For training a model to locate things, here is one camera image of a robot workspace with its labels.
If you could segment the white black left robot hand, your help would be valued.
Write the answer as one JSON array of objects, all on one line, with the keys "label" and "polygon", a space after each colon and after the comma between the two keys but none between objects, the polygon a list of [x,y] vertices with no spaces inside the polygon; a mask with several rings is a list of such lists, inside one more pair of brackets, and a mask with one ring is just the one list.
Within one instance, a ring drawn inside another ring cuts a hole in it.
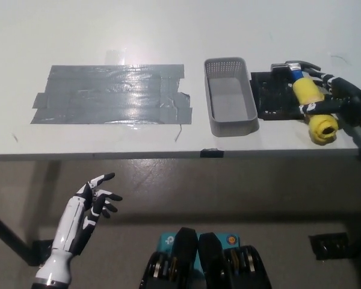
[{"label": "white black left robot hand", "polygon": [[110,218],[117,208],[111,203],[122,197],[98,186],[115,177],[114,173],[100,175],[86,182],[68,201],[58,224],[52,250],[80,255],[87,245],[100,216]]}]

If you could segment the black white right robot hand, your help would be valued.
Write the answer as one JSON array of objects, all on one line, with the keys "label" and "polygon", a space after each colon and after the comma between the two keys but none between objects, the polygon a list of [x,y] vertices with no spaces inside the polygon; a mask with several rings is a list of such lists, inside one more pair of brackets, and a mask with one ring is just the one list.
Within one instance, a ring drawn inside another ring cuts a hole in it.
[{"label": "black white right robot hand", "polygon": [[311,102],[300,107],[301,113],[309,115],[340,113],[352,125],[361,125],[361,89],[349,81],[313,68],[305,68],[310,76],[322,81],[321,87],[329,94],[321,102]]}]

